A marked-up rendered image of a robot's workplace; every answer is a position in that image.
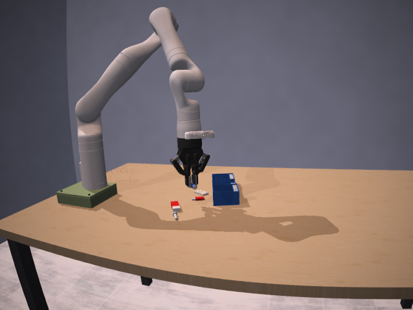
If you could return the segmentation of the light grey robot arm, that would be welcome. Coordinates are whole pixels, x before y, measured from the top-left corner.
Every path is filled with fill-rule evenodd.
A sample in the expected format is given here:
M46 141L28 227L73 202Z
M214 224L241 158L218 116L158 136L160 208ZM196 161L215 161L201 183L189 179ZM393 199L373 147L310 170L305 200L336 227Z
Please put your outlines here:
M124 49L100 80L77 102L79 166L82 186L86 190L98 190L108 185L101 126L102 109L160 46L163 46L173 71L170 88L177 108L177 137L186 140L214 138L212 130L201 131L199 103L187 99L184 93L199 92L204 87L205 79L202 71L189 58L177 34L179 25L173 13L165 7L157 8L150 14L149 22L155 32L146 41Z

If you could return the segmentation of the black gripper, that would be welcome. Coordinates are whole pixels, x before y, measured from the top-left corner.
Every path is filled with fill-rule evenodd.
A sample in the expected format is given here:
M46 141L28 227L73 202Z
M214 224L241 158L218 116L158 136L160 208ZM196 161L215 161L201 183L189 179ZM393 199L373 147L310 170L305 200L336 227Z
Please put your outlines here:
M176 168L179 174L185 176L185 185L188 188L192 187L192 183L198 184L198 174L203 172L210 155L203 153L202 150L202 138L201 139L185 139L177 138L178 152L174 159L170 162ZM194 149L197 148L197 149ZM201 158L201 161L199 162ZM183 163L183 168L179 164L179 160ZM192 179L190 169L192 167Z

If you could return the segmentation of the blue rack of three bins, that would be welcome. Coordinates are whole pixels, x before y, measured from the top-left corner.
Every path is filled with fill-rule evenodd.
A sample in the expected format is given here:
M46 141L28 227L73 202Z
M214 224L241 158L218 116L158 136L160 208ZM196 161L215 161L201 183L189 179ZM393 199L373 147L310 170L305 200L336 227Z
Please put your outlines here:
M213 206L239 205L239 188L233 173L212 174L212 192Z

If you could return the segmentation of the red and white eraser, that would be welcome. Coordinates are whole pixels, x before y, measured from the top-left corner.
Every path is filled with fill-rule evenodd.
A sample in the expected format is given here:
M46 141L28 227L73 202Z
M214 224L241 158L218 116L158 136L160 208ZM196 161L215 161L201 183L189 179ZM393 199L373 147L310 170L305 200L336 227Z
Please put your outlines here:
M173 212L181 212L181 208L179 206L178 201L171 201L171 207Z

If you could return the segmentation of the white domino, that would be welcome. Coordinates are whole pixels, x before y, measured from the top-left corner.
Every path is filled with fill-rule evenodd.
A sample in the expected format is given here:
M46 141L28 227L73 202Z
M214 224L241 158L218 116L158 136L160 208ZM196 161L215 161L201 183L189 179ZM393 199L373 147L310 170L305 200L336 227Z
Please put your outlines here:
M202 195L202 196L205 196L205 195L208 194L208 192L205 192L205 191L202 191L202 190L194 191L194 193L199 194L199 195Z

